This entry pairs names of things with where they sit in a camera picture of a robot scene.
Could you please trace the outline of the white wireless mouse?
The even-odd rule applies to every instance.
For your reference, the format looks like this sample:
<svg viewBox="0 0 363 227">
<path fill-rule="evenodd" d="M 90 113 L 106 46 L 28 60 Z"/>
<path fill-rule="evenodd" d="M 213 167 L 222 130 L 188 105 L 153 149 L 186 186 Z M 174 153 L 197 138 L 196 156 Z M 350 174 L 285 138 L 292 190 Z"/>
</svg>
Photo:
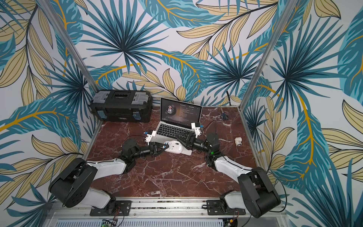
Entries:
<svg viewBox="0 0 363 227">
<path fill-rule="evenodd" d="M 168 146 L 165 149 L 166 152 L 173 153 L 173 154 L 181 154 L 183 152 L 183 145 L 178 141 L 167 141 L 164 143 L 164 146 Z"/>
</svg>

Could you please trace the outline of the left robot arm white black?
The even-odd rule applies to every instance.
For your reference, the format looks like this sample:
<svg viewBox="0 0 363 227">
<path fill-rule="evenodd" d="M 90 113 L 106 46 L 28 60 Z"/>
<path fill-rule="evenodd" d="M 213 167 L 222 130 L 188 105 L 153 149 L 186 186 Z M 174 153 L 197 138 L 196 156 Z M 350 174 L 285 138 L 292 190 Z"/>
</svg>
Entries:
<svg viewBox="0 0 363 227">
<path fill-rule="evenodd" d="M 105 161 L 73 160 L 51 182 L 49 192 L 64 206 L 72 208 L 78 204 L 98 209 L 116 208 L 116 198 L 104 190 L 97 190 L 91 184 L 100 178 L 123 175 L 132 170 L 139 158 L 156 157 L 169 148 L 168 144 L 150 142 L 139 146 L 136 140 L 128 139 L 122 145 L 118 158 Z"/>
</svg>

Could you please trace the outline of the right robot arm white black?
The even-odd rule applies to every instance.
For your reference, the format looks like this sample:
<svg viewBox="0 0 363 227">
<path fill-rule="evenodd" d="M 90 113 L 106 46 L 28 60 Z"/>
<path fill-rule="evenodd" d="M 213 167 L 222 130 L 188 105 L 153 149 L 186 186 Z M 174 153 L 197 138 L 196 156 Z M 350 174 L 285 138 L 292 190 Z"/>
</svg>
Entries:
<svg viewBox="0 0 363 227">
<path fill-rule="evenodd" d="M 259 218 L 281 204 L 281 198 L 261 167 L 246 167 L 232 161 L 220 151 L 220 142 L 216 133 L 208 134 L 200 140 L 190 133 L 176 134 L 176 139 L 187 150 L 206 152 L 205 162 L 208 167 L 223 173 L 236 181 L 240 191 L 230 191 L 220 197 L 224 209 L 244 209 L 253 217 Z"/>
</svg>

